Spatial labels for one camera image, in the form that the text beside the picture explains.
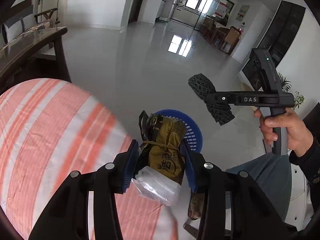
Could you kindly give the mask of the person right hand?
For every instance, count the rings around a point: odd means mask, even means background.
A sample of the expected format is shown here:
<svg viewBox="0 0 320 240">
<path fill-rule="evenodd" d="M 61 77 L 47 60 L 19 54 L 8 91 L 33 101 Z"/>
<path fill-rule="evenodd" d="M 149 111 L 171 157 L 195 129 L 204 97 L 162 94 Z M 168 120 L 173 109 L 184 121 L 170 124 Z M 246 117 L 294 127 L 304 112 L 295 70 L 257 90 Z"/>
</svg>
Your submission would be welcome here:
<svg viewBox="0 0 320 240">
<path fill-rule="evenodd" d="M 259 109 L 254 112 L 254 116 L 260 120 L 260 130 L 268 144 L 278 140 L 278 136 L 273 132 L 273 128 L 286 128 L 287 148 L 293 150 L 297 157 L 302 157 L 313 144 L 313 135 L 307 129 L 304 122 L 291 108 L 286 109 L 286 113 L 264 119 Z"/>
</svg>

